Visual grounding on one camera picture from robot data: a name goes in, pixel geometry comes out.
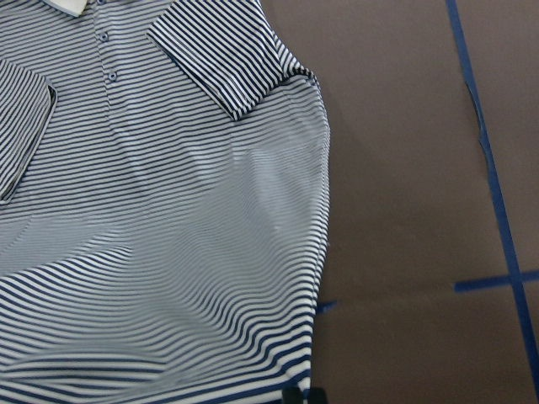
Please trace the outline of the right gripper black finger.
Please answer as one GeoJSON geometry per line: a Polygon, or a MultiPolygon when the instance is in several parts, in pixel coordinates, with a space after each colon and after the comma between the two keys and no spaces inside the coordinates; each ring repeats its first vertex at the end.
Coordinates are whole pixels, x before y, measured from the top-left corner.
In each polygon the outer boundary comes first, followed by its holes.
{"type": "Polygon", "coordinates": [[[327,394],[323,388],[312,387],[302,391],[299,387],[282,390],[283,404],[327,404],[327,394]]]}

